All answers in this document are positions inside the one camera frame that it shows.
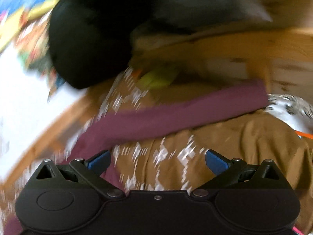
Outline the wooden bed frame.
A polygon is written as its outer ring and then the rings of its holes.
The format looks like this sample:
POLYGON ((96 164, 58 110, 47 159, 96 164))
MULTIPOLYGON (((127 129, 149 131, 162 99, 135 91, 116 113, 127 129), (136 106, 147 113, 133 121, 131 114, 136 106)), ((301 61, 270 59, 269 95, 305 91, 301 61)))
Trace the wooden bed frame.
POLYGON ((130 17, 112 28, 102 10, 91 42, 66 50, 87 90, 68 84, 50 89, 45 79, 22 67, 14 42, 1 53, 1 187, 9 187, 33 160, 64 149, 71 126, 95 112, 111 78, 126 67, 179 66, 202 78, 235 82, 260 78, 268 91, 297 94, 312 101, 312 0, 260 0, 271 17, 201 28, 191 35, 140 34, 130 54, 122 47, 130 17))

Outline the black puffy jacket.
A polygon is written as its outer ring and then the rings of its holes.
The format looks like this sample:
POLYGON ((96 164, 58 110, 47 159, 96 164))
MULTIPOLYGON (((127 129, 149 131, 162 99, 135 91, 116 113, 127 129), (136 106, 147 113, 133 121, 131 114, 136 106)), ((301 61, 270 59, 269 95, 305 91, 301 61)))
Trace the black puffy jacket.
POLYGON ((133 56, 134 33, 193 34, 239 20, 270 21, 258 0, 59 0, 49 23, 49 54, 69 85, 109 80, 133 56))

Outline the yellow-green small object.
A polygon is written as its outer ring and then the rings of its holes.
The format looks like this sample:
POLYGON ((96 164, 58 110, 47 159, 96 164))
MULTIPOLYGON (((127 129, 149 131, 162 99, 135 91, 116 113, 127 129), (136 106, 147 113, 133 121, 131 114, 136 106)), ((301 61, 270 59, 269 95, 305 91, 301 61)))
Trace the yellow-green small object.
POLYGON ((160 89, 171 85, 178 76, 179 71, 173 68, 157 68, 145 73, 137 81, 144 89, 160 89))

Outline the colourful flower poster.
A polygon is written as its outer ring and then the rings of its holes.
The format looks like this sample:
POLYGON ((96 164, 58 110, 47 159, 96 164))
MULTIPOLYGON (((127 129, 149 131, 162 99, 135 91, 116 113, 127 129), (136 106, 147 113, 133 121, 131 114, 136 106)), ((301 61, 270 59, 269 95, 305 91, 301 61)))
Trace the colourful flower poster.
POLYGON ((50 15, 58 1, 1 0, 1 50, 13 44, 23 69, 46 79, 50 96, 65 83, 48 54, 50 15))

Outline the brown patterned duvet cover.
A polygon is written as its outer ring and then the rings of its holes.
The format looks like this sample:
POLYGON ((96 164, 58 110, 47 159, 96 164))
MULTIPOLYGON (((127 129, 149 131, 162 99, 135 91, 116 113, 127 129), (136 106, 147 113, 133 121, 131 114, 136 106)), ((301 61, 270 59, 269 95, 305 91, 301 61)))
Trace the brown patterned duvet cover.
MULTIPOLYGON (((94 122, 108 113, 190 101, 217 91, 211 85, 200 83, 144 89, 138 85, 139 79, 134 70, 127 70, 118 79, 103 103, 105 111, 87 123, 74 145, 94 122)), ((69 163, 73 146, 57 163, 69 163)), ((312 137, 300 137, 298 131, 265 109, 163 137, 115 145, 110 149, 112 162, 103 177, 126 192, 191 191, 214 176, 205 165, 209 149, 228 159, 241 158, 252 165, 260 164, 264 159, 274 160, 301 203, 296 227, 304 234, 312 234, 312 137)))

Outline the white floral bed sheet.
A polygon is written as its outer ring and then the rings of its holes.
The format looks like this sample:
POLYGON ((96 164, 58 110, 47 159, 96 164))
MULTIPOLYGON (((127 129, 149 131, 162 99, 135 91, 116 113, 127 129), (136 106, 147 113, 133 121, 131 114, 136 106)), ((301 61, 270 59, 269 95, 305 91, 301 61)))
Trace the white floral bed sheet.
POLYGON ((265 111, 293 130, 312 135, 312 105, 290 94, 269 94, 265 111))

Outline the maroon long-sleeve shirt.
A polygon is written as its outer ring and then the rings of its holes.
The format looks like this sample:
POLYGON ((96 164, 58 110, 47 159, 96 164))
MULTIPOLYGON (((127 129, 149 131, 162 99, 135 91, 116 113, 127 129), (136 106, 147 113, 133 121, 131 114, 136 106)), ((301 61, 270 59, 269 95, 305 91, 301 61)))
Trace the maroon long-sleeve shirt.
POLYGON ((185 102, 108 113, 94 122, 71 149, 69 159, 89 158, 115 145, 157 138, 235 118, 268 104, 261 81, 213 91, 185 102))

